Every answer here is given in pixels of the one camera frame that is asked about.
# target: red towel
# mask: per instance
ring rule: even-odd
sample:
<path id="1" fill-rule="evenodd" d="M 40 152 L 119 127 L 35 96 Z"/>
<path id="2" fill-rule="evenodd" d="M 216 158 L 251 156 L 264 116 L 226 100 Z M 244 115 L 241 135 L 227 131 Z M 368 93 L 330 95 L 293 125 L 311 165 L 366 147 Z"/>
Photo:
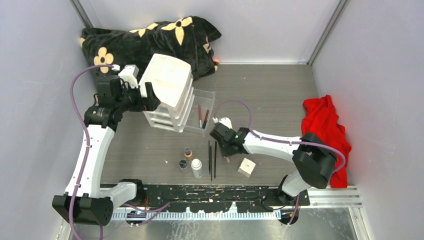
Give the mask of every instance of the red towel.
<path id="1" fill-rule="evenodd" d="M 302 122 L 302 133 L 313 133 L 317 135 L 326 145 L 333 147 L 344 154 L 346 164 L 331 177 L 331 187 L 346 188 L 348 186 L 348 156 L 352 147 L 346 140 L 345 127 L 337 124 L 339 116 L 333 105 L 330 95 L 321 98 L 306 99 L 303 102 L 306 117 Z M 342 164 L 342 158 L 337 155 L 335 168 Z"/>

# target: white wall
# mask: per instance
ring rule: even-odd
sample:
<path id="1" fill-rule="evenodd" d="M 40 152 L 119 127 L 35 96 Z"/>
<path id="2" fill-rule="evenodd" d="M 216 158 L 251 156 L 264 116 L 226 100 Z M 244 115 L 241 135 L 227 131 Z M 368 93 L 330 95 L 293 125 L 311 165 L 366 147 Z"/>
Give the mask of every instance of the white wall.
<path id="1" fill-rule="evenodd" d="M 83 25 L 67 0 L 2 1 L 0 8 L 0 239 L 50 240 L 60 216 L 52 208 L 75 168 L 83 131 L 69 97 L 87 67 Z M 82 111 L 93 79 L 75 86 Z"/>
<path id="2" fill-rule="evenodd" d="M 350 1 L 313 72 L 352 145 L 348 170 L 377 240 L 424 229 L 424 2 Z"/>
<path id="3" fill-rule="evenodd" d="M 81 0 L 96 27 L 144 28 L 193 15 L 222 33 L 222 63 L 306 63 L 339 0 Z"/>

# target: tabletop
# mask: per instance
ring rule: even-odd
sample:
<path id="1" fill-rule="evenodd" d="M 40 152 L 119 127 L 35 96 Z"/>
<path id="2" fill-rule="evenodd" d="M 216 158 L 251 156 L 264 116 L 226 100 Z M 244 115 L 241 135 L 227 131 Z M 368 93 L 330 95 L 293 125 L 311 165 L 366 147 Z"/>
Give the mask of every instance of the tabletop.
<path id="1" fill-rule="evenodd" d="M 216 73 L 194 81 L 193 86 L 216 92 L 214 108 L 228 99 L 243 100 L 252 109 L 254 130 L 285 137 L 302 135 L 302 104 L 305 99 L 318 97 L 309 65 L 220 65 Z M 217 117 L 230 118 L 236 130 L 248 126 L 249 113 L 238 103 L 223 105 Z M 143 113 L 126 112 L 108 148 L 101 182 L 117 183 L 131 178 L 145 184 L 278 185 L 296 169 L 284 159 L 261 154 L 235 155 L 228 163 L 218 149 L 216 178 L 211 182 L 208 140 L 215 142 L 209 135 L 150 127 Z M 191 171 L 180 171 L 185 147 L 201 160 L 202 178 L 195 178 Z M 250 177 L 238 172 L 244 158 L 256 163 Z"/>

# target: black blanket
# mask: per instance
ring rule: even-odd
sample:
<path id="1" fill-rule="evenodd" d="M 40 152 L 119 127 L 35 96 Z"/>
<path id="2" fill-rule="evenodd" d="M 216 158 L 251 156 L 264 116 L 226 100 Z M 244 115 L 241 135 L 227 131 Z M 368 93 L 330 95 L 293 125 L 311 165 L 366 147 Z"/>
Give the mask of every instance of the black blanket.
<path id="1" fill-rule="evenodd" d="M 191 65 L 193 78 L 213 74 L 217 62 L 209 42 L 221 37 L 221 33 L 207 20 L 188 16 L 176 22 L 160 21 L 146 28 L 131 31 L 84 28 L 80 43 L 90 65 L 135 64 L 140 79 L 153 54 L 164 54 L 181 59 Z M 95 74 L 117 74 L 108 67 L 97 69 Z"/>

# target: white cube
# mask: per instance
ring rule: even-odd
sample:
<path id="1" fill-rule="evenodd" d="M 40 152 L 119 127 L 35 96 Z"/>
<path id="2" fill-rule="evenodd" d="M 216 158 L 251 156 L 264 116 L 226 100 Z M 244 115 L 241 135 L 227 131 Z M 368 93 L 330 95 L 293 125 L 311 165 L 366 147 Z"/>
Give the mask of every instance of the white cube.
<path id="1" fill-rule="evenodd" d="M 251 160 L 247 158 L 244 158 L 243 161 L 241 162 L 240 167 L 238 168 L 238 172 L 249 178 L 255 166 L 256 166 L 256 163 L 252 162 Z"/>

